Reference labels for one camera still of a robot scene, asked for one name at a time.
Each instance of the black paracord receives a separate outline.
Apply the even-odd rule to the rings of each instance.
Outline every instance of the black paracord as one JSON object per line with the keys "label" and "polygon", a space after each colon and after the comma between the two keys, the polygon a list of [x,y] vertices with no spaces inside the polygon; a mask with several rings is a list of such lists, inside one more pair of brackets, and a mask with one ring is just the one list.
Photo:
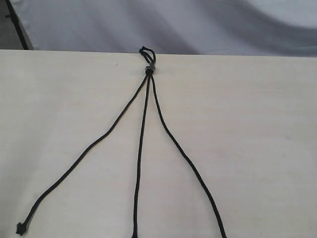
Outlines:
{"label": "black paracord", "polygon": [[203,187],[203,189],[204,189],[204,191],[205,191],[205,193],[206,193],[206,195],[207,195],[207,197],[208,197],[208,199],[209,199],[209,201],[211,203],[211,206],[213,208],[215,216],[217,218],[219,229],[220,229],[220,232],[221,232],[221,237],[222,238],[226,238],[227,237],[226,234],[225,234],[225,231],[224,231],[224,227],[223,227],[223,224],[222,224],[222,220],[221,220],[220,214],[218,212],[218,209],[216,207],[216,204],[214,202],[214,199],[213,199],[211,193],[209,192],[206,184],[204,183],[202,177],[200,176],[200,174],[197,171],[196,167],[194,166],[193,162],[185,154],[184,150],[181,148],[179,143],[176,141],[175,137],[172,135],[172,133],[167,128],[167,126],[165,124],[165,121],[163,119],[162,112],[161,112],[160,106],[159,106],[157,92],[156,92],[155,81],[154,81],[154,78],[153,78],[153,73],[155,71],[156,55],[155,55],[153,50],[151,50],[149,48],[146,48],[146,47],[142,47],[139,50],[139,52],[144,57],[144,59],[147,61],[147,63],[149,63],[149,66],[146,67],[146,69],[145,69],[146,76],[143,79],[143,81],[142,81],[141,85],[139,86],[139,88],[137,89],[136,93],[133,95],[132,99],[125,106],[125,108],[123,109],[121,114],[118,116],[118,118],[115,120],[114,124],[110,127],[110,129],[104,135],[102,135],[99,139],[97,139],[95,142],[93,142],[90,146],[88,146],[87,149],[81,154],[81,156],[75,161],[75,163],[62,175],[62,177],[60,177],[48,190],[46,190],[36,200],[35,204],[31,208],[31,211],[30,211],[29,215],[27,216],[27,218],[25,219],[25,221],[23,223],[18,223],[17,224],[17,229],[16,229],[16,233],[17,234],[22,236],[27,231],[27,228],[28,228],[28,226],[30,224],[30,220],[33,217],[34,213],[36,212],[36,209],[39,207],[40,203],[43,201],[43,199],[50,192],[52,192],[58,185],[60,185],[61,182],[64,181],[64,179],[74,170],[74,168],[82,161],[82,159],[86,156],[86,154],[95,145],[97,145],[99,142],[101,142],[103,139],[105,139],[113,131],[113,129],[117,126],[117,124],[120,121],[120,119],[123,117],[125,112],[128,110],[130,105],[133,103],[135,98],[138,96],[138,94],[141,91],[141,89],[143,88],[144,84],[147,83],[146,97],[145,97],[145,102],[144,102],[144,110],[143,110],[143,118],[142,118],[142,126],[141,126],[141,133],[140,133],[139,152],[138,152],[138,161],[137,161],[137,177],[136,177],[136,185],[135,185],[135,193],[134,193],[134,209],[133,209],[133,234],[132,234],[132,238],[138,238],[137,215],[138,215],[138,197],[139,197],[140,178],[141,178],[141,156],[142,156],[142,145],[143,145],[146,113],[147,113],[147,107],[148,107],[150,83],[152,81],[153,94],[154,94],[154,99],[155,99],[155,103],[156,103],[157,110],[158,110],[159,119],[160,119],[160,121],[161,121],[161,123],[162,123],[162,125],[163,125],[163,127],[164,127],[164,129],[166,131],[166,133],[171,138],[171,140],[174,142],[175,146],[177,147],[179,152],[182,154],[184,159],[187,161],[189,166],[192,168],[192,170],[194,171],[199,183]]}

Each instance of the white table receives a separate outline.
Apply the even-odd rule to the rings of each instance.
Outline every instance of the white table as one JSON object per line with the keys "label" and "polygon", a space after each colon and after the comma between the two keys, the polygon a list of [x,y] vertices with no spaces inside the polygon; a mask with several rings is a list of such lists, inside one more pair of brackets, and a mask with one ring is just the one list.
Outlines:
{"label": "white table", "polygon": [[[229,238],[317,237],[317,59],[158,55],[165,120],[208,185]],[[140,55],[0,51],[0,237],[113,123]],[[130,238],[145,88],[114,132],[40,205],[27,238]],[[220,238],[152,93],[140,238]]]}

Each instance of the white cloth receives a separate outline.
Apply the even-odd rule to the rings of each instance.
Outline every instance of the white cloth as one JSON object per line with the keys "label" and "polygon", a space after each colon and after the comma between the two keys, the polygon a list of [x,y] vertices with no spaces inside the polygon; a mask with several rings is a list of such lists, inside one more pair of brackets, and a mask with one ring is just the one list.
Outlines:
{"label": "white cloth", "polygon": [[12,0],[36,50],[317,56],[316,0]]}

